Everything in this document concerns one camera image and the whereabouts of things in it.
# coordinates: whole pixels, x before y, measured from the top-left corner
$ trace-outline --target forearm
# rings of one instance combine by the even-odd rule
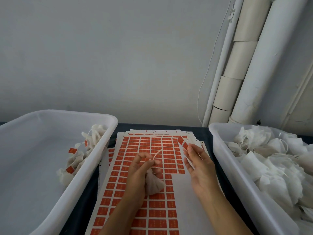
[[[200,201],[217,235],[252,235],[219,188],[202,195]]]
[[[130,200],[123,198],[110,215],[99,235],[129,234],[131,224],[138,208]]]

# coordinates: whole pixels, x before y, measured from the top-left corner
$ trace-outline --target pile of tea bags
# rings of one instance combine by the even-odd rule
[[[301,234],[313,234],[313,144],[295,134],[275,138],[268,127],[241,128],[226,142],[257,187],[297,223]]]
[[[106,130],[103,129],[102,125],[95,124],[88,133],[81,133],[85,141],[75,144],[74,148],[70,149],[66,168],[57,171],[57,176],[62,185],[68,186],[70,184],[105,132]]]

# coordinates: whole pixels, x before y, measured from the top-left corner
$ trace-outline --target white plastic bin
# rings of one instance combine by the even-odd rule
[[[107,130],[65,189],[56,171],[94,124]],[[0,126],[0,233],[59,234],[114,129],[112,115],[41,110]]]
[[[242,126],[251,129],[251,125],[227,123],[213,123],[209,126],[213,134],[213,152],[218,162],[260,235],[298,235],[296,223],[272,198],[258,189],[224,143],[233,142]],[[275,137],[285,133],[279,129],[271,129]]]

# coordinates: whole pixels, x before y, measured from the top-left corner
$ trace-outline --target white wall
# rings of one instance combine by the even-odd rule
[[[313,59],[313,0],[309,0],[265,94],[255,122],[278,128]]]
[[[41,109],[200,126],[229,0],[0,0],[0,121]],[[203,119],[228,27],[202,87]]]

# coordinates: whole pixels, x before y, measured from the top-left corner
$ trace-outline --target dark blue tablecloth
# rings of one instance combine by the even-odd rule
[[[115,146],[117,132],[125,132],[129,131],[130,129],[147,129],[147,130],[180,129],[182,131],[193,132],[193,134],[196,136],[198,140],[205,142],[210,157],[215,163],[217,177],[221,184],[221,188],[225,194],[225,197],[228,199],[230,204],[234,207],[234,209],[237,211],[237,213],[240,215],[240,217],[246,223],[246,225],[250,228],[253,234],[259,234],[255,226],[253,225],[249,215],[247,214],[245,208],[243,207],[241,201],[234,192],[233,187],[229,183],[215,155],[213,154],[213,136],[208,128],[119,123],[110,138],[109,148]],[[84,192],[82,193],[79,201],[77,202],[75,208],[73,209],[70,217],[68,218],[60,234],[62,235],[85,234],[87,225],[89,223],[89,219],[91,217],[93,208],[97,200],[98,174],[99,167],[97,167],[95,172],[93,173],[90,181],[88,182],[88,185],[86,186]]]

